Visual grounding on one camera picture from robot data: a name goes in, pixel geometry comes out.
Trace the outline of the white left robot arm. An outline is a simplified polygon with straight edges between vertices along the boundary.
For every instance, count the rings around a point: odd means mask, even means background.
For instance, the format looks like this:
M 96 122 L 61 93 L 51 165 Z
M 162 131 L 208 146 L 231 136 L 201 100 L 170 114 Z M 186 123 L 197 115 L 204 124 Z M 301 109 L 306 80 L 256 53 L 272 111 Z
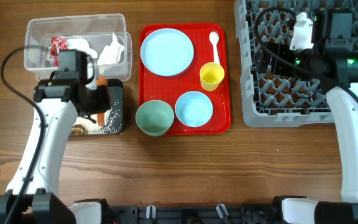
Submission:
M 101 116 L 111 107 L 108 81 L 88 88 L 77 79 L 41 80 L 35 87 L 34 120 L 19 168 L 0 195 L 0 223 L 111 223 L 105 199 L 67 207 L 58 192 L 70 131 L 79 115 Z

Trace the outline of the orange carrot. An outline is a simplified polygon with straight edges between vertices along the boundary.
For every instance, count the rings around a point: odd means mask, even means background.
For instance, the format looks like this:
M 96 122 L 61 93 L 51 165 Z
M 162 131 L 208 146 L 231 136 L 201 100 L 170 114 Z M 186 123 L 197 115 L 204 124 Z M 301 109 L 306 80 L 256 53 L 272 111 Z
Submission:
M 108 81 L 104 77 L 100 77 L 96 83 L 97 83 L 97 86 L 107 86 L 108 85 Z M 97 119 L 98 119 L 98 125 L 104 126 L 104 113 L 98 113 Z

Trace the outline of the green bowl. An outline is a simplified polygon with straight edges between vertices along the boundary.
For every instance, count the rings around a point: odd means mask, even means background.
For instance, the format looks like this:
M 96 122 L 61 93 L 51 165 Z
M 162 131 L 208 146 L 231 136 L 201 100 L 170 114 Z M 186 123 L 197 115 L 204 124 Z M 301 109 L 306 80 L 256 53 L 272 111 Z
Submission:
M 175 115 L 172 107 L 162 100 L 150 100 L 141 104 L 136 111 L 135 121 L 147 135 L 164 135 L 173 124 Z

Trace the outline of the light blue bowl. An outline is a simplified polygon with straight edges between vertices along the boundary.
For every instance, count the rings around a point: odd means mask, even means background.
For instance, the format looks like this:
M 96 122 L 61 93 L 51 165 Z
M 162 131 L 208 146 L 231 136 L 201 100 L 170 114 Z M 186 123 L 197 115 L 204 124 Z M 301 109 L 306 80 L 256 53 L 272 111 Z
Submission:
M 188 91 L 175 103 L 175 114 L 185 126 L 197 128 L 205 125 L 213 115 L 213 104 L 207 95 L 200 91 Z

